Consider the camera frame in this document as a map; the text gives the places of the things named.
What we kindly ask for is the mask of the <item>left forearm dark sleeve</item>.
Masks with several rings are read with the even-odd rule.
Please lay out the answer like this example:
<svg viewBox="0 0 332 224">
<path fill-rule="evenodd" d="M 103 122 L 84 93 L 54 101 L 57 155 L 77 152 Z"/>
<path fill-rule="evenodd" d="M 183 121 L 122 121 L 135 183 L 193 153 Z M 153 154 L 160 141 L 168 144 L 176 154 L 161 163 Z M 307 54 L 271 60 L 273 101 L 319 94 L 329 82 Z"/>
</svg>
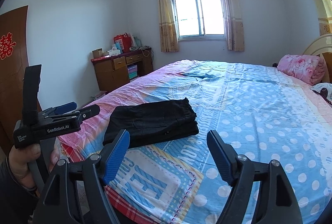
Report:
<svg viewBox="0 0 332 224">
<path fill-rule="evenodd" d="M 1 163 L 1 223 L 32 223 L 38 203 L 35 190 L 17 181 L 8 158 Z"/>
</svg>

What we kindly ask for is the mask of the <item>left hand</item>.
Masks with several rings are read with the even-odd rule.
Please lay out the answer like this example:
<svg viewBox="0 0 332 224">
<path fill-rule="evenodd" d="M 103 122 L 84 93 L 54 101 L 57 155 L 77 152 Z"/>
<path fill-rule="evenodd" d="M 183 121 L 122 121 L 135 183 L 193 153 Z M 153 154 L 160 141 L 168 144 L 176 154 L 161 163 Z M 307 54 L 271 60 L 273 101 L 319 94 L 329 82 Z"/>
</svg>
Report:
<svg viewBox="0 0 332 224">
<path fill-rule="evenodd" d="M 28 163 L 37 160 L 41 153 L 39 144 L 33 144 L 24 149 L 17 149 L 13 146 L 9 153 L 8 161 L 11 172 L 17 182 L 27 189 L 36 187 Z"/>
</svg>

